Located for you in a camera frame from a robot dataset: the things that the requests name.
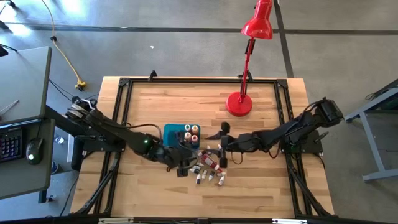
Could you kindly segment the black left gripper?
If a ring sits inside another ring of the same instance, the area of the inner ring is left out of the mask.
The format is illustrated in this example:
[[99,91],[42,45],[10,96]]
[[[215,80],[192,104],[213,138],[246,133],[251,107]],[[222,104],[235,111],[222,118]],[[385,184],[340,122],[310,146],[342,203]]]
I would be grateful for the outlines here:
[[193,153],[197,150],[187,146],[184,131],[167,131],[156,156],[160,163],[167,166],[167,172],[176,168],[177,177],[186,177],[191,164],[198,160]]

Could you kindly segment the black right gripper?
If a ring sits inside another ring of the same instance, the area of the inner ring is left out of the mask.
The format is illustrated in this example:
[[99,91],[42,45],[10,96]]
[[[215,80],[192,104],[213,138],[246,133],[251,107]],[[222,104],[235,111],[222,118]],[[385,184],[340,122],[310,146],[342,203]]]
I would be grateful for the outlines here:
[[220,139],[221,149],[206,149],[207,154],[214,154],[220,156],[220,167],[227,168],[228,160],[226,158],[227,152],[242,152],[242,149],[238,147],[238,140],[229,135],[231,126],[227,122],[221,123],[221,130],[212,136],[208,136],[205,139]]

